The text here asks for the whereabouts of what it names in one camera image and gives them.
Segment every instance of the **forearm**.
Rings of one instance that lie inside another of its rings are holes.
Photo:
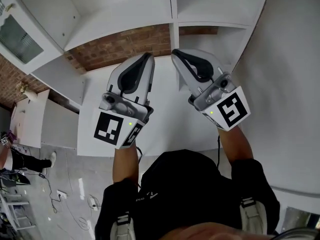
[[[115,150],[112,178],[114,183],[130,179],[138,186],[139,163],[136,143],[129,148]]]
[[[224,153],[230,164],[236,160],[254,158],[250,144],[238,126],[230,131],[218,129],[218,132]]]
[[[2,151],[1,151],[1,153],[0,153],[0,169],[1,170],[5,166],[9,150],[10,150],[10,148],[7,148],[7,147],[4,146]]]

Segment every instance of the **black t-shirt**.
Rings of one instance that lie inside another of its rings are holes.
[[[272,233],[280,205],[261,164],[235,161],[231,175],[232,180],[221,176],[215,163],[200,153],[165,152],[144,173],[139,192],[129,179],[105,189],[95,237],[109,240],[113,223],[128,211],[137,240],[158,240],[176,228],[205,222],[241,229],[241,197],[248,196],[264,204]]]

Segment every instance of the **cabinet door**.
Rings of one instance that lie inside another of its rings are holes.
[[[0,53],[29,74],[63,51],[21,0],[0,0]]]

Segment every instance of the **gray floor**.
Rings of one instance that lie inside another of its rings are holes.
[[[53,202],[58,210],[54,213],[49,198],[50,188],[47,180],[38,175],[25,175],[31,182],[31,185],[18,186],[16,189],[22,194],[23,198],[30,202],[30,209],[26,213],[36,224],[35,228],[22,230],[26,240],[90,240],[98,220],[99,211],[90,209],[88,197],[90,195],[102,202],[103,191],[113,183],[112,166],[113,159],[109,157],[87,157],[77,156],[77,151],[73,149],[64,149],[57,147],[44,146],[39,149],[31,148],[31,155],[45,159],[50,156],[52,151],[56,151],[57,159],[54,168],[47,171],[51,189],[52,198],[57,198],[57,190],[67,193],[67,199],[61,203]],[[217,159],[217,150],[203,152],[214,161]],[[155,161],[156,156],[144,156],[139,165],[140,176]],[[227,158],[222,153],[220,161],[220,171],[230,177],[231,168]],[[84,194],[80,192],[79,179],[83,181]],[[91,227],[79,222],[90,221]]]

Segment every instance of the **black sleeve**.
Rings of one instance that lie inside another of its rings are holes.
[[[96,240],[110,239],[113,223],[135,204],[137,193],[138,188],[127,178],[104,190],[100,215],[94,229]]]
[[[237,160],[232,164],[231,176],[241,197],[253,197],[264,205],[267,233],[272,234],[279,221],[280,204],[267,182],[261,163],[254,159]]]

